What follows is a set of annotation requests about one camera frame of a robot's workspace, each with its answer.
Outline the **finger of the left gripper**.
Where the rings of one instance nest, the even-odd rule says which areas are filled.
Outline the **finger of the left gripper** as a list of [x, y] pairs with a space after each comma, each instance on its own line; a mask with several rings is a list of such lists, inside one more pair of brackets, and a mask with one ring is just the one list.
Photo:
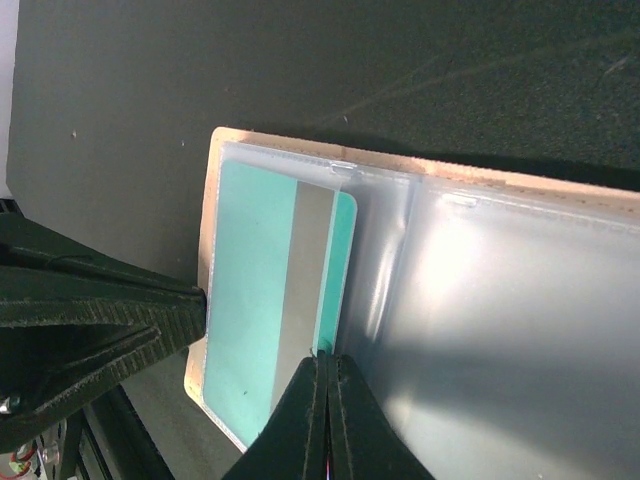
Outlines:
[[75, 300], [1, 309], [1, 416], [8, 453], [133, 374], [201, 339], [200, 300]]
[[3, 325], [203, 325], [205, 293], [1, 215]]

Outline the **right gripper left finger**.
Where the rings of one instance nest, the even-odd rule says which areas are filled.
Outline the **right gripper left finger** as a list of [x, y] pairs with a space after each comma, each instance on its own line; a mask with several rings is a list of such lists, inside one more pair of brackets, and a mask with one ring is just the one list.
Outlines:
[[327, 394], [327, 355], [304, 358], [266, 426], [225, 477], [324, 479]]

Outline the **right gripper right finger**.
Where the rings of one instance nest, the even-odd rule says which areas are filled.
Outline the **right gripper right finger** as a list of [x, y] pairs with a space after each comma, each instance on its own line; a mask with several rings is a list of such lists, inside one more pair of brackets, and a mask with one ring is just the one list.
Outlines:
[[353, 358], [328, 367], [329, 471], [332, 479], [431, 479], [391, 427]]

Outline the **beige card holder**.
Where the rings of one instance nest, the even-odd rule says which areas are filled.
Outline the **beige card holder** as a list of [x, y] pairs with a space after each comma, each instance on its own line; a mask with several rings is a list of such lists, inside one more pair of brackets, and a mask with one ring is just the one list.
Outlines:
[[[346, 192], [357, 216], [334, 349], [438, 479], [639, 475], [639, 196], [217, 128], [202, 204], [208, 297], [220, 171]], [[206, 336], [188, 395], [205, 408]]]

